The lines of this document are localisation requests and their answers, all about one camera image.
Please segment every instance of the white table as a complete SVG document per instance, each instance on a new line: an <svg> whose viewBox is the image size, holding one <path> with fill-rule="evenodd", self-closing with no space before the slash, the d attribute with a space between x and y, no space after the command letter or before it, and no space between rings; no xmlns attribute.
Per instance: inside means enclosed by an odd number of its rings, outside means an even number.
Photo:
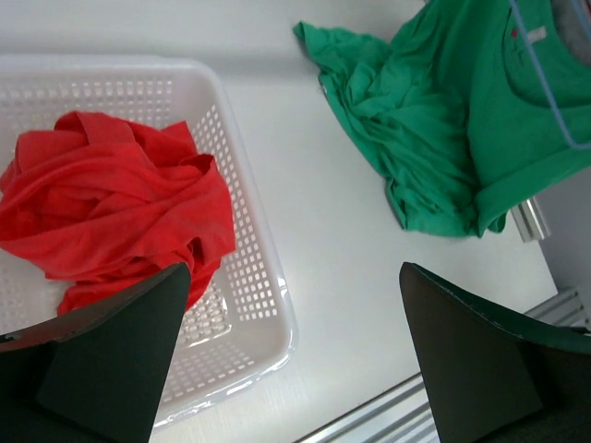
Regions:
<svg viewBox="0 0 591 443"><path fill-rule="evenodd" d="M415 261L519 311L556 292L537 244L403 232L383 181L340 128L290 27L391 36L419 0L70 0L0 6L1 52L192 56L223 77L299 327L293 360L153 443L289 442L418 371L398 270Z"/></svg>

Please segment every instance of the green cloth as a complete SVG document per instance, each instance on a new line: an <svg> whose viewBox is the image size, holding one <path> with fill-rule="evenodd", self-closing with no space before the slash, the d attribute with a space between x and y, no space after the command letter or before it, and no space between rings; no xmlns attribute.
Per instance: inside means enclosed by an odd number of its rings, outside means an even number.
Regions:
<svg viewBox="0 0 591 443"><path fill-rule="evenodd" d="M591 139L591 70L562 45L550 1L519 6L529 30L545 27L534 46L574 138ZM390 43L294 32L405 229L500 232L512 206L591 164L566 144L507 0L432 0Z"/></svg>

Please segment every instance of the blue hanger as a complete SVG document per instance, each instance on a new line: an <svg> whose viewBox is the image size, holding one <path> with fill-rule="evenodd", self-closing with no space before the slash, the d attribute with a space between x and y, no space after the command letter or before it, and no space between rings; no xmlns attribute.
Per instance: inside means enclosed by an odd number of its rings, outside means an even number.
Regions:
<svg viewBox="0 0 591 443"><path fill-rule="evenodd" d="M581 4L579 3L578 0L571 0L571 1L573 2L574 10L576 11L579 19L581 20L581 23L583 24L583 27L585 29L585 33L587 34L587 37L589 37L589 41L591 42L591 25L589 25L588 20L585 17L585 12L581 8ZM519 32L521 33L521 36L524 39L525 48L527 49L527 51L529 52L529 55L532 58L532 63L534 65L534 69L536 70L537 76L538 76L539 81L542 85L542 89L544 90L544 93L546 94L546 98L548 99L548 104L550 106L550 109L552 110L552 113L554 114L554 117L556 118L556 121L558 122L558 125L561 128L562 134L564 135L564 139L566 140L566 142L568 143L568 145L571 148L574 148L576 150L591 149L591 141L587 141L585 143L579 143L574 140L573 135L571 134L571 131L569 130L568 126L566 125L566 122L564 121L564 117L562 116L561 110L558 106L558 103L556 102L556 98L554 97L554 94L552 93L552 89L550 88L550 85L548 84L548 79L546 78L546 75L544 74L544 69L542 69L542 65L539 63L539 59L537 58L536 51L534 50L534 45L529 41L529 38L527 37L527 29L525 27L524 18L521 15L521 11L519 10L519 7L517 6L517 3L515 2L515 0L509 0L509 3L511 5L511 8L513 9L513 13L515 15L515 22L517 23L517 28L519 29Z"/></svg>

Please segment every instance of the red cloth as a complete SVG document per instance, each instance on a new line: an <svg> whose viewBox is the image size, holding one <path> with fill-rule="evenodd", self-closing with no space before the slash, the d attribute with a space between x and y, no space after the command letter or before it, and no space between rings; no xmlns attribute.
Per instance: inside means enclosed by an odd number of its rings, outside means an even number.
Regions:
<svg viewBox="0 0 591 443"><path fill-rule="evenodd" d="M192 270L189 308L235 249L225 181L185 123L66 114L20 135L0 189L0 247L76 282L59 315L178 262Z"/></svg>

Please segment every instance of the white plastic basket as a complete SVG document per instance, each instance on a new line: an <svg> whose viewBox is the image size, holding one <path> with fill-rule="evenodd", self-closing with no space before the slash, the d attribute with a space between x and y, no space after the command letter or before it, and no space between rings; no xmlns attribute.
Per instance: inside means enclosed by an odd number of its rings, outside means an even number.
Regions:
<svg viewBox="0 0 591 443"><path fill-rule="evenodd" d="M155 426L222 401L282 367L294 350L295 319L220 80L190 60L0 56L0 170L12 160L19 133L51 128L74 109L156 127L187 121L199 151L217 158L232 195L237 250L185 315ZM0 334L54 317L65 287L0 251Z"/></svg>

